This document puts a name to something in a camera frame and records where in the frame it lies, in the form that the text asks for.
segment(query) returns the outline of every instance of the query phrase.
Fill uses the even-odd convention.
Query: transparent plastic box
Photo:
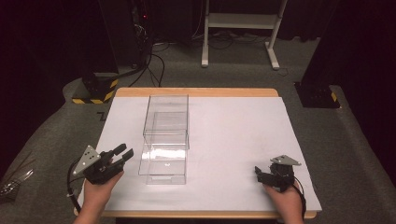
[[[140,175],[147,184],[186,184],[189,96],[150,95]]]

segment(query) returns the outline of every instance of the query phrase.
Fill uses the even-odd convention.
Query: table edge
[[[317,211],[306,211],[304,218],[310,219]],[[153,217],[153,218],[245,218],[245,219],[277,219],[277,212],[263,211],[104,211],[102,217]]]
[[[115,97],[188,94],[191,97],[278,97],[270,88],[119,88]]]

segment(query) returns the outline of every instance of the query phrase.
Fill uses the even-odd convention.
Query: white metal stand
[[[266,29],[273,30],[270,42],[265,42],[265,49],[268,52],[273,69],[279,69],[274,53],[276,35],[282,22],[283,12],[285,11],[288,0],[281,0],[279,12],[276,15],[257,15],[257,14],[231,14],[231,13],[209,13],[209,0],[206,0],[205,9],[205,33],[202,51],[202,67],[209,66],[209,47],[207,43],[209,27],[221,28],[246,28],[246,29]]]

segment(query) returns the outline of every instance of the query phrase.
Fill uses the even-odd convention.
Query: wooden table
[[[145,177],[138,174],[147,102],[153,94],[190,97],[186,185],[146,185]],[[96,150],[108,151],[120,143],[133,147],[135,155],[125,164],[105,217],[279,218],[257,182],[254,166],[269,173],[270,159],[283,154],[303,164],[294,172],[305,190],[305,217],[312,218],[321,210],[276,90],[120,88]],[[82,204],[82,194],[78,200]]]

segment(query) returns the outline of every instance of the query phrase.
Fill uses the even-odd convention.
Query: gray carpet
[[[217,48],[224,46],[212,44]],[[300,103],[293,82],[301,80],[317,44],[318,41],[277,40],[275,51],[281,66],[278,71],[271,68],[262,42],[211,48],[207,68],[201,67],[199,47],[171,45],[165,49],[166,45],[160,45],[154,51],[165,62],[164,87],[254,87],[278,91],[323,208],[306,223],[396,223],[396,190],[370,149],[342,89],[331,86],[342,108],[303,108]],[[158,77],[162,64],[153,57],[150,68]],[[123,77],[117,87],[126,87],[136,78],[137,75]],[[22,161],[33,161],[15,176],[29,168],[34,168],[35,173],[22,183],[16,202],[0,204],[1,224],[74,220],[73,205],[66,197],[67,169],[87,145],[96,146],[105,124],[98,112],[107,113],[111,106],[111,102],[73,104],[71,97],[79,82],[75,80],[64,87],[64,106],[35,132],[9,167],[10,174]],[[148,71],[134,84],[152,85]],[[115,223],[115,218],[103,218],[102,223]]]

